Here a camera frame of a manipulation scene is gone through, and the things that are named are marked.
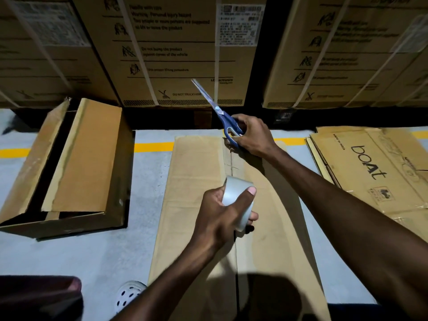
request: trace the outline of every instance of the white label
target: white label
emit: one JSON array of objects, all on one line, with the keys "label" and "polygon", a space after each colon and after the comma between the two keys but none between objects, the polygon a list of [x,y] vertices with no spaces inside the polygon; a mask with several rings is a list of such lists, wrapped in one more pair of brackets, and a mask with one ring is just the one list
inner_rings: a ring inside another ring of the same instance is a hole
[{"label": "white label", "polygon": [[[409,40],[403,44],[403,42],[412,35]],[[421,14],[417,16],[406,31],[400,36],[398,41],[395,43],[393,48],[389,51],[390,53],[395,52],[399,48],[399,53],[419,53],[422,52],[425,46],[428,44],[428,14]]]},{"label": "white label", "polygon": [[217,25],[219,25],[220,46],[257,46],[264,4],[219,4]]},{"label": "white label", "polygon": [[69,3],[16,1],[14,4],[43,46],[91,46]]}]

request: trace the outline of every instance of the tape roll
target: tape roll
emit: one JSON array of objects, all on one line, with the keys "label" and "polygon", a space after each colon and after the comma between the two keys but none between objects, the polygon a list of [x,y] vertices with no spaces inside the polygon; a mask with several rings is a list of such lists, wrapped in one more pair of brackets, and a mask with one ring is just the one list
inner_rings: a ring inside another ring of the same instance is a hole
[{"label": "tape roll", "polygon": [[[226,188],[224,189],[223,199],[222,203],[225,206],[229,206],[230,204],[233,204],[238,196],[243,193],[244,190],[246,190],[250,186],[254,186],[252,182],[242,180],[236,177],[227,176],[226,180],[224,181],[226,184]],[[251,209],[253,208],[254,201],[251,203],[251,205],[247,208],[245,213],[243,214],[241,220],[236,224],[236,231],[241,232],[245,229],[245,226],[247,225],[249,216],[251,214]]]}]

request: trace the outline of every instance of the person's left hand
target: person's left hand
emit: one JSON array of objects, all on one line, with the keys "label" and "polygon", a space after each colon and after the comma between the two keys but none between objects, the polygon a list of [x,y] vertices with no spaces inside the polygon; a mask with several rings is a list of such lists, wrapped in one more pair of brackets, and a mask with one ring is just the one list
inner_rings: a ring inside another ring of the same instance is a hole
[{"label": "person's left hand", "polygon": [[[236,223],[251,205],[256,193],[255,187],[251,186],[244,190],[233,204],[224,206],[221,202],[224,189],[225,186],[222,186],[204,193],[191,240],[202,242],[216,251],[229,240],[233,240]],[[258,218],[256,212],[251,212],[248,225]]]}]

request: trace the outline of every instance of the blue scissors handle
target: blue scissors handle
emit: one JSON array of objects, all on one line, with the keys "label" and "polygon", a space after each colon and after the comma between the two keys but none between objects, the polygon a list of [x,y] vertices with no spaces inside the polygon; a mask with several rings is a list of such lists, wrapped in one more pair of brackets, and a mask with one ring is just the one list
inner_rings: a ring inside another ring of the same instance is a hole
[{"label": "blue scissors handle", "polygon": [[224,135],[226,136],[227,140],[230,142],[230,144],[238,148],[239,147],[238,143],[235,140],[233,140],[232,137],[230,137],[229,133],[232,133],[234,136],[242,136],[243,135],[242,129],[240,129],[236,120],[225,111],[223,111],[222,115],[217,114],[217,116],[218,118],[220,118],[223,124]]}]

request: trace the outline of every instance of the yellow floor line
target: yellow floor line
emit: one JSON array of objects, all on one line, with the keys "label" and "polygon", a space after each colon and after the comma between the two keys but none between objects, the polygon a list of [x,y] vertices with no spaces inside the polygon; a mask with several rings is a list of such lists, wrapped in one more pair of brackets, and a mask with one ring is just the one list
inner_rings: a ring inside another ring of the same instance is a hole
[{"label": "yellow floor line", "polygon": [[[417,139],[428,139],[428,130],[420,130],[412,132]],[[283,141],[286,145],[305,145],[304,137],[288,137],[275,139],[276,141]],[[135,153],[141,152],[165,152],[172,151],[174,142],[161,142],[161,143],[136,143],[134,147]],[[13,159],[18,157],[26,157],[29,153],[29,148],[6,148],[0,150],[0,159]]]}]

